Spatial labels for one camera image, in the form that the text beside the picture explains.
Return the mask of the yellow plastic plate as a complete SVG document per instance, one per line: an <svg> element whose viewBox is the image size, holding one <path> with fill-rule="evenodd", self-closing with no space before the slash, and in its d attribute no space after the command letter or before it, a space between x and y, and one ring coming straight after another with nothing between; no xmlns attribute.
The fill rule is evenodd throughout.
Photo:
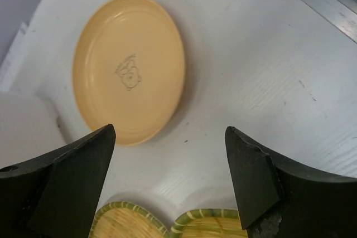
<svg viewBox="0 0 357 238"><path fill-rule="evenodd" d="M111 124L116 143L141 144L174 115L185 52L166 10L153 0L111 0L88 20L73 58L73 92L92 130Z"/></svg>

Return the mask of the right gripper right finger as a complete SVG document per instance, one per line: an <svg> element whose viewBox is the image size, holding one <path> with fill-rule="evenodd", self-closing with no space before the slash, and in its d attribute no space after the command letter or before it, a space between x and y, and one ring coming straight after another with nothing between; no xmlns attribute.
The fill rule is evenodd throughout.
<svg viewBox="0 0 357 238"><path fill-rule="evenodd" d="M309 167L235 127L225 146L249 237L355 237L356 179Z"/></svg>

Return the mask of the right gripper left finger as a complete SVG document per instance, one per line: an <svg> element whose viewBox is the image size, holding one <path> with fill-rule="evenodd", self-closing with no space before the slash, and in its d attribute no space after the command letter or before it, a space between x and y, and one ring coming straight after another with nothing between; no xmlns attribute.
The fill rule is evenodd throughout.
<svg viewBox="0 0 357 238"><path fill-rule="evenodd" d="M88 237L115 139L108 124L1 168L1 237Z"/></svg>

